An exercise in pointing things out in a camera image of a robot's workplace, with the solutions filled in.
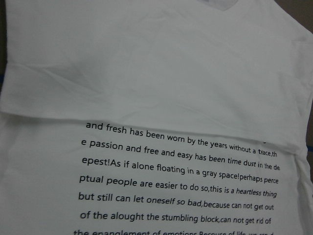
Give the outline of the white printed t-shirt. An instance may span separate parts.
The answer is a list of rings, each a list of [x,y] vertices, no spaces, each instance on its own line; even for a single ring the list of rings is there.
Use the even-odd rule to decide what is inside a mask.
[[[310,235],[313,35],[272,0],[8,0],[3,235]]]

